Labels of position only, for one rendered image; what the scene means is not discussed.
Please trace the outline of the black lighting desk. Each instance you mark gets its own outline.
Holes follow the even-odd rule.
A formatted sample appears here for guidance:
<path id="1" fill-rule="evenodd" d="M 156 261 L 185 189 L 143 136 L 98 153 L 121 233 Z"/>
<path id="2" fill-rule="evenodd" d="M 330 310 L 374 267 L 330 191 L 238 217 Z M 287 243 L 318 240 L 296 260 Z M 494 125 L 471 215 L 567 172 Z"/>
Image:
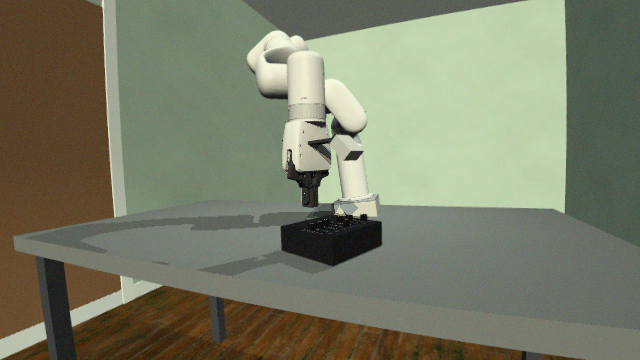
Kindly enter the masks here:
<path id="1" fill-rule="evenodd" d="M 281 226 L 282 251 L 335 266 L 382 245 L 382 221 L 327 215 Z"/>

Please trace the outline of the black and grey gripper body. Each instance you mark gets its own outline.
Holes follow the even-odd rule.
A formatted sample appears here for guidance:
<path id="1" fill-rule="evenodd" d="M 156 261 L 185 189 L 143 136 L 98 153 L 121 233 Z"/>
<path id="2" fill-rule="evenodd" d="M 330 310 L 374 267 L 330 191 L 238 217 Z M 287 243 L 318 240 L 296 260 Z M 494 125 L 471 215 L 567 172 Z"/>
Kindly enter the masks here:
<path id="1" fill-rule="evenodd" d="M 292 161 L 297 172 L 310 173 L 329 170 L 331 168 L 331 146 L 329 144 L 308 144 L 308 141 L 326 138 L 329 138 L 326 120 L 316 118 L 290 120 L 285 124 L 283 135 L 283 170 L 288 173 L 290 153 L 292 153 Z"/>

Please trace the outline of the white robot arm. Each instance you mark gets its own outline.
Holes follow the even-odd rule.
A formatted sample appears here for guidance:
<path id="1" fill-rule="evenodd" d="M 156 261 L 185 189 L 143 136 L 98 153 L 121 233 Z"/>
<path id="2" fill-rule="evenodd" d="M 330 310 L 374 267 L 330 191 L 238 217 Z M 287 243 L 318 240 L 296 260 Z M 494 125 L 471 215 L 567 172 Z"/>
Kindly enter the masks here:
<path id="1" fill-rule="evenodd" d="M 364 150 L 358 134 L 366 127 L 366 113 L 343 83 L 325 80 L 322 56 L 310 51 L 301 37 L 293 36 L 289 41 L 284 32 L 273 31 L 248 53 L 247 64 L 255 74 L 263 97 L 288 99 L 289 121 L 326 120 L 326 114 L 332 111 L 332 138 L 308 141 L 308 144 L 329 144 L 336 152 L 342 191 L 338 201 L 373 197 L 373 193 L 368 192 Z"/>

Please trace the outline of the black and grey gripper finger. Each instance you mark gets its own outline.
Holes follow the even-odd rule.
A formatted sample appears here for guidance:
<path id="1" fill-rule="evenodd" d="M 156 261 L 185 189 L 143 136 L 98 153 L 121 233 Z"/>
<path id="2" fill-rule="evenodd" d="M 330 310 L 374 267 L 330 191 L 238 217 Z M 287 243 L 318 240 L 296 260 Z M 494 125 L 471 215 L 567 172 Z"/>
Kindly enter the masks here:
<path id="1" fill-rule="evenodd" d="M 311 188 L 314 188 L 315 190 L 315 207 L 318 207 L 318 187 L 320 187 L 321 180 L 329 175 L 329 171 L 327 170 L 323 172 L 310 172 L 310 173 L 311 173 L 311 180 L 312 180 Z"/>
<path id="2" fill-rule="evenodd" d="M 305 177 L 304 177 L 305 176 Z M 292 153 L 290 153 L 289 167 L 287 178 L 295 180 L 299 187 L 302 188 L 302 206 L 314 208 L 315 207 L 315 190 L 312 187 L 311 173 L 300 173 L 295 169 L 295 164 L 292 161 Z"/>

